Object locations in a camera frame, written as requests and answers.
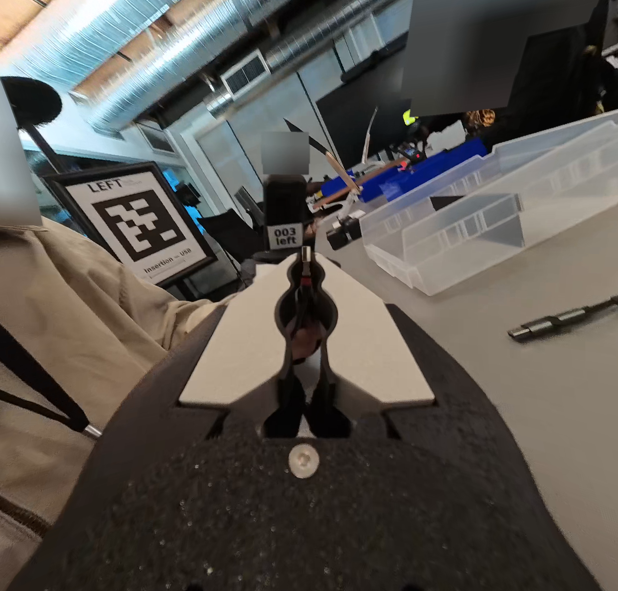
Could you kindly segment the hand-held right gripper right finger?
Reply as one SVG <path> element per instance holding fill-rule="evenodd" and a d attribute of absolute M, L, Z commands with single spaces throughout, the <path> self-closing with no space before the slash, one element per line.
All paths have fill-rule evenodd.
<path fill-rule="evenodd" d="M 432 406 L 436 396 L 387 305 L 315 255 L 312 317 L 322 330 L 320 377 L 309 402 L 318 438 L 346 438 L 367 417 Z"/>

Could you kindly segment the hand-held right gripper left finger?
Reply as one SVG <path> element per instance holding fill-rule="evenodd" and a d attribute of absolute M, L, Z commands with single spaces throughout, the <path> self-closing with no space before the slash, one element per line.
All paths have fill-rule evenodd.
<path fill-rule="evenodd" d="M 298 306 L 303 259 L 293 253 L 225 308 L 179 395 L 186 409 L 226 411 L 267 438 L 296 438 L 305 398 L 292 341 L 306 309 Z"/>

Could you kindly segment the clear plastic bin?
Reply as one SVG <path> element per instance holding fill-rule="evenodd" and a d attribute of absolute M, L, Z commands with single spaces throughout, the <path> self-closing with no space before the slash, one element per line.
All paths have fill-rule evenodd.
<path fill-rule="evenodd" d="M 484 157 L 362 216 L 368 257 L 433 296 L 617 206 L 612 123 L 507 173 Z"/>
<path fill-rule="evenodd" d="M 497 164 L 499 172 L 507 173 L 608 123 L 617 125 L 617 110 L 500 143 L 484 160 Z"/>

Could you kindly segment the person's left forearm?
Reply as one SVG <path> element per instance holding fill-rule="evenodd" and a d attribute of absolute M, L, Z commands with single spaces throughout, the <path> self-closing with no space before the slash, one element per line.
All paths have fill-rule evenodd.
<path fill-rule="evenodd" d="M 206 317 L 227 306 L 240 292 L 212 302 L 180 301 L 171 293 L 147 283 L 126 266 L 115 268 L 120 314 L 115 334 L 133 355 L 149 367 L 178 347 Z"/>

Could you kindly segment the person's left hand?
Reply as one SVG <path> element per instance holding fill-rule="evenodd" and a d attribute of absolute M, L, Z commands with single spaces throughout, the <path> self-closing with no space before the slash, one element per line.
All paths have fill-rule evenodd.
<path fill-rule="evenodd" d="M 303 363 L 313 355 L 320 348 L 322 335 L 321 327 L 318 324 L 299 328 L 291 340 L 293 363 Z"/>

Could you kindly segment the blue plastic bin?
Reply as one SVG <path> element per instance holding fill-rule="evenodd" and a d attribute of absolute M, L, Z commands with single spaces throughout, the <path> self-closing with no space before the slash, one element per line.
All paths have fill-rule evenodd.
<path fill-rule="evenodd" d="M 339 197 L 341 195 L 348 194 L 351 190 L 351 184 L 354 183 L 353 178 L 348 176 L 348 181 L 344 180 L 340 176 L 334 178 L 325 178 L 320 185 L 320 194 L 322 198 Z"/>
<path fill-rule="evenodd" d="M 398 171 L 392 178 L 379 184 L 380 193 L 387 201 L 393 201 L 468 159 L 475 156 L 484 157 L 489 152 L 480 138 L 468 140 L 416 164 L 411 170 Z"/>

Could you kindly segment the black office chair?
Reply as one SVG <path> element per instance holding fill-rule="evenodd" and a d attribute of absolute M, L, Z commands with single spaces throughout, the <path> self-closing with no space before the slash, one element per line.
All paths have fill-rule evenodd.
<path fill-rule="evenodd" d="M 263 227 L 258 224 L 262 211 L 254 201 L 253 205 L 245 207 L 247 200 L 241 197 L 241 207 L 248 214 L 251 224 L 248 224 L 236 211 L 228 209 L 219 215 L 200 217 L 197 223 L 209 237 L 239 265 L 252 259 L 253 255 L 266 250 Z"/>

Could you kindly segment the framed black-white marker sign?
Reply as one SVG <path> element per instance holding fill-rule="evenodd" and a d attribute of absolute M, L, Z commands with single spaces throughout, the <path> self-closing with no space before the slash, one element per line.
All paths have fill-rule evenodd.
<path fill-rule="evenodd" d="M 41 180 L 90 240 L 153 285 L 173 286 L 217 261 L 155 162 Z"/>

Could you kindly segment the black round lamp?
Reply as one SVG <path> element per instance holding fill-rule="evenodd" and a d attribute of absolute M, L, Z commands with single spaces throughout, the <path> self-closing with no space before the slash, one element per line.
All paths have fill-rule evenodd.
<path fill-rule="evenodd" d="M 60 115 L 60 95 L 50 85 L 28 77 L 3 76 L 1 84 L 18 129 L 27 132 L 56 174 L 65 172 L 58 155 L 38 130 L 39 126 L 52 123 Z"/>

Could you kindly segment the silver ventilation duct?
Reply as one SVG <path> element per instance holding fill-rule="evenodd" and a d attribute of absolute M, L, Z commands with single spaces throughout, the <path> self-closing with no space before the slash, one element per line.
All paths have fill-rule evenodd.
<path fill-rule="evenodd" d="M 53 0 L 1 51 L 1 75 L 68 91 L 178 1 Z"/>

